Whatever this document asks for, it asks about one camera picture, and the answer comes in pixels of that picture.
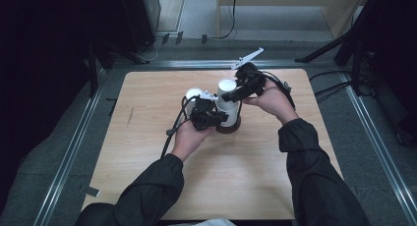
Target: black sleeve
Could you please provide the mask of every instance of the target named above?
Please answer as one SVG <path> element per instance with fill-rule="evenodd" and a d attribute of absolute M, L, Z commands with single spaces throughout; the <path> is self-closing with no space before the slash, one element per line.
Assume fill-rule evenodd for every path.
<path fill-rule="evenodd" d="M 359 201 L 320 148 L 316 129 L 302 119 L 279 131 L 279 149 L 288 152 L 295 217 L 304 225 L 370 225 Z"/>
<path fill-rule="evenodd" d="M 154 225 L 178 200 L 184 187 L 183 162 L 167 154 L 153 162 L 115 205 L 93 203 L 80 214 L 76 226 Z"/>

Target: white cup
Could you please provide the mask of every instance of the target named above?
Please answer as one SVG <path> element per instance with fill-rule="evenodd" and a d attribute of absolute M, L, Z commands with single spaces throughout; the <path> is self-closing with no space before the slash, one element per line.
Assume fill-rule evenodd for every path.
<path fill-rule="evenodd" d="M 187 90 L 187 92 L 185 93 L 185 96 L 187 97 L 187 99 L 190 99 L 193 96 L 196 95 L 201 95 L 203 94 L 203 91 L 201 89 L 199 89 L 198 87 L 191 87 L 190 89 Z M 196 98 L 193 98 L 187 105 L 187 107 L 185 108 L 185 113 L 190 116 L 191 112 L 193 111 L 193 107 L 196 105 Z"/>
<path fill-rule="evenodd" d="M 217 84 L 217 95 L 218 95 L 218 101 L 216 101 L 217 108 L 223 110 L 223 111 L 229 111 L 233 110 L 238 106 L 237 102 L 233 101 L 224 101 L 221 97 L 223 94 L 234 91 L 236 89 L 236 82 L 233 79 L 221 79 Z"/>
<path fill-rule="evenodd" d="M 229 117 L 227 118 L 227 121 L 221 122 L 221 124 L 220 124 L 221 127 L 231 127 L 231 126 L 236 124 L 237 115 L 238 115 L 237 113 L 239 112 L 239 106 L 238 105 L 236 105 L 236 107 L 234 107 L 231 110 L 223 110 L 219 107 L 217 107 L 217 110 L 218 111 L 223 111 L 227 115 L 229 115 Z"/>

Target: white object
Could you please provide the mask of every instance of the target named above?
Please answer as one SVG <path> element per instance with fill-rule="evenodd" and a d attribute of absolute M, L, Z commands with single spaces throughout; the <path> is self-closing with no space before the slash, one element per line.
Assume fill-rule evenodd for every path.
<path fill-rule="evenodd" d="M 224 101 L 221 97 L 223 94 L 234 91 L 236 89 L 236 81 L 233 79 L 221 79 L 217 84 L 217 94 L 218 94 L 218 101 L 216 102 L 216 106 L 222 110 L 233 110 L 238 103 L 233 101 Z"/>
<path fill-rule="evenodd" d="M 187 92 L 185 93 L 185 96 L 187 97 L 187 99 L 190 99 L 193 96 L 196 95 L 202 95 L 203 91 L 201 89 L 199 89 L 198 87 L 192 87 L 190 89 L 187 90 Z M 185 108 L 185 113 L 187 114 L 187 116 L 191 115 L 191 111 L 193 110 L 193 107 L 196 105 L 196 98 L 193 98 L 187 105 L 187 107 Z"/>
<path fill-rule="evenodd" d="M 237 113 L 239 112 L 239 106 L 238 106 L 237 102 L 235 104 L 236 104 L 236 106 L 233 109 L 223 110 L 218 106 L 218 103 L 217 103 L 217 110 L 222 111 L 222 112 L 226 113 L 227 115 L 229 115 L 229 117 L 227 118 L 227 121 L 221 122 L 221 124 L 220 124 L 221 127 L 231 127 L 234 124 L 236 124 Z"/>
<path fill-rule="evenodd" d="M 200 95 L 201 99 L 205 99 L 205 100 L 218 100 L 217 96 L 211 95 L 207 90 L 205 90 L 201 95 Z"/>
<path fill-rule="evenodd" d="M 232 70 L 236 70 L 239 69 L 241 66 L 245 65 L 247 62 L 249 62 L 250 60 L 254 59 L 256 56 L 258 56 L 261 52 L 263 52 L 264 49 L 262 47 L 260 47 L 260 49 L 258 49 L 258 51 L 255 51 L 245 57 L 239 57 L 239 61 L 236 62 L 236 64 L 234 64 L 231 69 Z"/>

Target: wooden board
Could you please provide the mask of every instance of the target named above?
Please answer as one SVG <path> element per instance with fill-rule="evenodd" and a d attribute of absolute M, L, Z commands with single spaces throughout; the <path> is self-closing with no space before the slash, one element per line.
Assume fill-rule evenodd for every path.
<path fill-rule="evenodd" d="M 292 86 L 298 114 L 312 123 L 320 145 L 340 173 L 322 115 L 304 70 L 269 70 Z M 92 202 L 115 203 L 123 190 L 159 158 L 190 87 L 216 92 L 234 71 L 134 72 L 126 76 L 91 180 L 101 190 Z M 215 133 L 185 162 L 185 188 L 163 219 L 292 219 L 286 153 L 278 149 L 280 123 L 258 107 L 244 105 L 242 125 Z M 172 149 L 174 140 L 168 148 Z"/>

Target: person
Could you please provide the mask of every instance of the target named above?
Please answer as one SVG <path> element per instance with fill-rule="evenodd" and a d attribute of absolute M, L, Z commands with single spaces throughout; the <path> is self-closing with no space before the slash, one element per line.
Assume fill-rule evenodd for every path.
<path fill-rule="evenodd" d="M 300 118 L 285 95 L 270 81 L 261 96 L 248 97 L 255 105 L 276 117 L 279 149 L 287 152 L 287 173 L 298 225 L 370 225 L 348 186 L 319 146 L 315 128 Z M 121 195 L 115 205 L 90 204 L 76 225 L 154 225 L 180 197 L 183 163 L 214 128 L 197 131 L 190 121 L 177 131 L 171 153 L 156 160 Z"/>

